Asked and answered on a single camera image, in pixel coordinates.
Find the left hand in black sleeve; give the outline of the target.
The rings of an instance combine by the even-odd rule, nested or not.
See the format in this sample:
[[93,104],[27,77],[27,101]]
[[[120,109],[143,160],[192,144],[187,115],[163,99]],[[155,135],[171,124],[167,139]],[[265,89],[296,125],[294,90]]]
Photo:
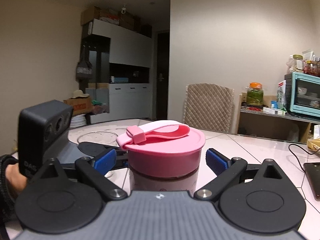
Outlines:
[[15,200],[27,182],[20,174],[18,160],[9,154],[1,156],[1,221],[4,223],[13,219]]

